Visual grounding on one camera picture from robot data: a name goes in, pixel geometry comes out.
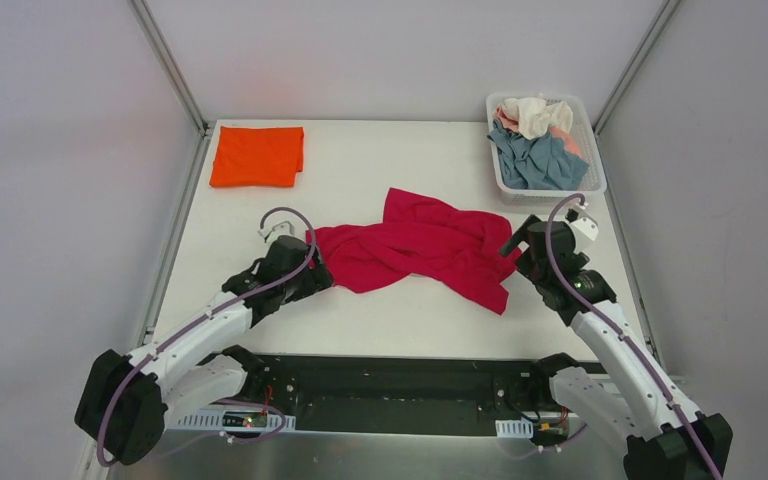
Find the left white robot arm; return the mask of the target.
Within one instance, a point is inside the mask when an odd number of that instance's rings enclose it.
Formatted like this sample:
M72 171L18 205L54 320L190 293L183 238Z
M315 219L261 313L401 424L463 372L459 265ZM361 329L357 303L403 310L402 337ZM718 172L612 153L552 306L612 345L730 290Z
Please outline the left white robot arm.
M332 285L312 240L278 236L191 319L126 354L109 349L99 355L78 402L76 426L95 441L103 465L131 465L169 427L206 406L232 398L263 403L267 365L239 340L282 306Z

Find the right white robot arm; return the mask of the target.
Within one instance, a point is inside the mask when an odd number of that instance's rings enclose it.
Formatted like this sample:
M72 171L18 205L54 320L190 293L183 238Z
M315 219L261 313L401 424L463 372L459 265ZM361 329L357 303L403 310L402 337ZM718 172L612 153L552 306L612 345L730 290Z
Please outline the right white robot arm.
M565 353L536 361L527 397L536 407L564 407L620 455L629 479L721 479L733 430L720 414L705 414L649 353L627 322L614 290L587 269L583 247L597 224L529 216L500 248L516 261L544 304L596 355L617 389L610 393Z

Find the crimson red t shirt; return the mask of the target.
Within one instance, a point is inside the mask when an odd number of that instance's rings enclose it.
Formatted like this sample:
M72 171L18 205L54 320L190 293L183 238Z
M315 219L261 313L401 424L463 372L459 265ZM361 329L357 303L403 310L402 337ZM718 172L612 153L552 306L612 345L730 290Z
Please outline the crimson red t shirt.
M509 299L502 283L521 255L519 249L499 254L512 234L511 223L498 214L391 188L380 222L320 227L306 238L316 240L335 284L356 294L417 275L501 315Z

